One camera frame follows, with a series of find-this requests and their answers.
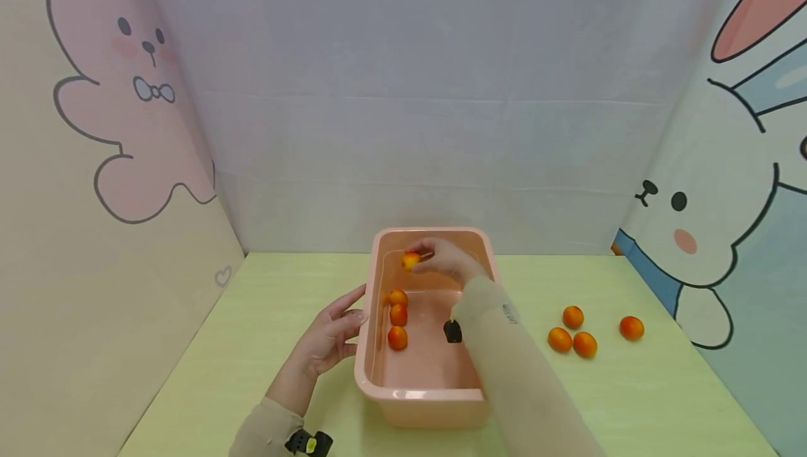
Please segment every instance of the person's left hand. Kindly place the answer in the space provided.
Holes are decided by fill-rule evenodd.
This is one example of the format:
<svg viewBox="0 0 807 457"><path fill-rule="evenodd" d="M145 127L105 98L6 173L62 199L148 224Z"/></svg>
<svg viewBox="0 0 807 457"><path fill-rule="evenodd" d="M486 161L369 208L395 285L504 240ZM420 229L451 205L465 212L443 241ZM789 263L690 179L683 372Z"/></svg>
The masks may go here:
<svg viewBox="0 0 807 457"><path fill-rule="evenodd" d="M365 290L366 285L356 287L330 303L297 341L290 360L301 366L306 374L317 377L344 358L356 355L356 344L346 341L358 336L358 329L367 317L362 310L348 308L364 296Z"/></svg>

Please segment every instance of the pink cheek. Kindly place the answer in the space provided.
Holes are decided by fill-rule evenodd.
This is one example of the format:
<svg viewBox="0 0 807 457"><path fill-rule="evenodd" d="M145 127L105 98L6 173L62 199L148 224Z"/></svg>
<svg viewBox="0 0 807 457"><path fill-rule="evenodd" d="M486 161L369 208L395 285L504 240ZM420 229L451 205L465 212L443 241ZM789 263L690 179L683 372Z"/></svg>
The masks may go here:
<svg viewBox="0 0 807 457"><path fill-rule="evenodd" d="M132 59L137 54L137 46L125 36L113 36L112 48L127 59Z"/></svg>
<svg viewBox="0 0 807 457"><path fill-rule="evenodd" d="M160 52L161 57L165 60L168 64L176 64L177 63L177 54L174 52L174 49L165 48L162 52Z"/></svg>
<svg viewBox="0 0 807 457"><path fill-rule="evenodd" d="M698 251L698 243L689 231L675 229L672 237L675 239L675 244L678 245L679 249L684 250L684 253L692 255Z"/></svg>

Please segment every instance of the sleeve cuff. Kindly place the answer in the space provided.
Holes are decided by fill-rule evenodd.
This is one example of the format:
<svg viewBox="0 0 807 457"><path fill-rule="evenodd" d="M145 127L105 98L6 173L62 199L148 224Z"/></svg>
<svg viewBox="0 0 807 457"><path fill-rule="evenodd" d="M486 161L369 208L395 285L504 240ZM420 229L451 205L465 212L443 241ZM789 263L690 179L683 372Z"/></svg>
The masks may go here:
<svg viewBox="0 0 807 457"><path fill-rule="evenodd" d="M462 325L490 309L499 308L508 319L520 322L516 307L498 283L486 276L478 276L465 284L459 303L453 307L453 317Z"/></svg>
<svg viewBox="0 0 807 457"><path fill-rule="evenodd" d="M241 425L230 456L287 455L286 442L302 427L301 416L264 397Z"/></svg>

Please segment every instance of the heart drawing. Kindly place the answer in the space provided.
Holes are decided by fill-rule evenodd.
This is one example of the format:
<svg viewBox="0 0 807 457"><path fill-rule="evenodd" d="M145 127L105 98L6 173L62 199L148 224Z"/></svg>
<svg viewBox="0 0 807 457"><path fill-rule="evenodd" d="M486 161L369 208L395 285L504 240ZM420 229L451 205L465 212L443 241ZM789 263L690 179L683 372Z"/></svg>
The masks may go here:
<svg viewBox="0 0 807 457"><path fill-rule="evenodd" d="M232 266L224 266L222 269L216 272L216 285L221 288L227 287L227 283L230 281L230 276L233 275L233 267Z"/></svg>

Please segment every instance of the beige sleeve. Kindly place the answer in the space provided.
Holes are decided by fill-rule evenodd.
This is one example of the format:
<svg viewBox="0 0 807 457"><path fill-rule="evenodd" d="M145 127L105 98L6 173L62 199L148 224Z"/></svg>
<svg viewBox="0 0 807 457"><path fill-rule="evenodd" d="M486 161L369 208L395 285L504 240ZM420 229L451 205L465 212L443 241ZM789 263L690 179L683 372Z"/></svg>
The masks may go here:
<svg viewBox="0 0 807 457"><path fill-rule="evenodd" d="M510 457L605 455L502 287L474 278L453 317Z"/></svg>
<svg viewBox="0 0 807 457"><path fill-rule="evenodd" d="M235 435L230 457L287 457L286 442L303 427L298 414L264 397Z"/></svg>

